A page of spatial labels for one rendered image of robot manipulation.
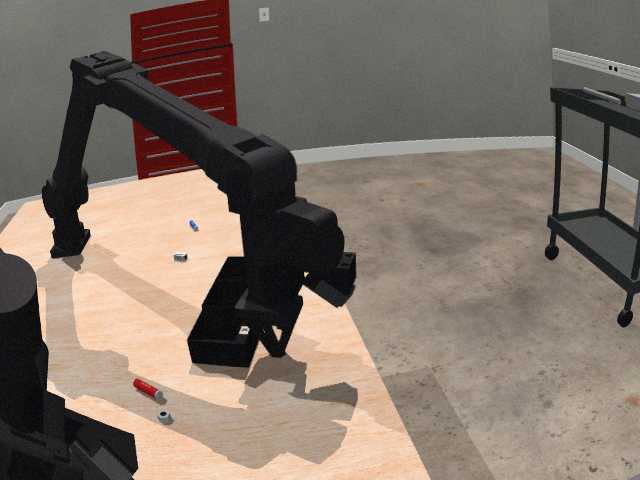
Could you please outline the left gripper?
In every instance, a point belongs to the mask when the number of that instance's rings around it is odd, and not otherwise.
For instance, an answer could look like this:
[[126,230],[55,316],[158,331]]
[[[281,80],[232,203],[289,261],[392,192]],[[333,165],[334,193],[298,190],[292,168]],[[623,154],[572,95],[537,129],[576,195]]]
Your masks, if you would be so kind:
[[[303,307],[303,296],[298,294],[292,306],[264,304],[259,266],[270,266],[281,262],[277,259],[253,260],[245,255],[244,262],[248,288],[235,305],[236,316],[242,318],[271,357],[281,358]],[[274,325],[269,319],[274,322]],[[282,326],[277,327],[282,330],[280,340],[277,339],[272,326]],[[276,346],[277,348],[274,348]]]

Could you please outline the grey hex nut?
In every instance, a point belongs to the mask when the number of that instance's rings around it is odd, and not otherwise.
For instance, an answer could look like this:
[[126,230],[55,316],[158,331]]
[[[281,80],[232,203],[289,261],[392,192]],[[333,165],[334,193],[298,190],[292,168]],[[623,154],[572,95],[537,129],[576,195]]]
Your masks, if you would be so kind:
[[158,420],[160,420],[162,423],[169,422],[171,419],[171,415],[167,410],[160,410],[157,413],[157,417],[158,417]]

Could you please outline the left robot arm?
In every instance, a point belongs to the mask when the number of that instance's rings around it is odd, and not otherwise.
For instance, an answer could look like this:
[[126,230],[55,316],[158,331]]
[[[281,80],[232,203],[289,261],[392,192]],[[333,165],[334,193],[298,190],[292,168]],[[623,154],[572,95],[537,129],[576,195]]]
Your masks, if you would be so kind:
[[297,165],[288,148],[213,117],[148,81],[147,69],[110,52],[74,58],[70,70],[59,156],[42,188],[56,228],[51,258],[80,255],[91,236],[77,210],[88,202],[89,176],[82,162],[96,106],[104,103],[187,156],[218,184],[229,212],[240,215],[247,258],[282,262],[259,266],[264,304],[292,306],[304,285],[342,308],[356,287],[356,253],[344,252],[332,210],[296,196]]

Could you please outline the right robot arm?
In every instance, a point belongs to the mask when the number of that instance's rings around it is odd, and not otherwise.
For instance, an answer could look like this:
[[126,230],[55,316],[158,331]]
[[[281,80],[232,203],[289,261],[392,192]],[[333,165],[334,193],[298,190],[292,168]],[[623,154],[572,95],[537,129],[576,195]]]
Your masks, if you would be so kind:
[[65,408],[63,397],[47,391],[48,358],[35,271],[0,248],[0,375],[37,385],[24,382],[22,426],[66,442],[69,465],[83,471],[83,480],[135,480],[134,434]]

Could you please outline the red battery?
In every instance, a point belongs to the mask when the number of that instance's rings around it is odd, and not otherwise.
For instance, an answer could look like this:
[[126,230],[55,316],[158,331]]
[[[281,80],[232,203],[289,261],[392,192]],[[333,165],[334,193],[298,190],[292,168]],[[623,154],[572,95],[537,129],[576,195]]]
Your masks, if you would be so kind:
[[161,400],[163,398],[163,392],[154,388],[153,386],[141,381],[140,379],[135,379],[133,382],[133,385],[135,388],[137,388],[138,390],[146,393],[147,395],[157,399],[157,400]]

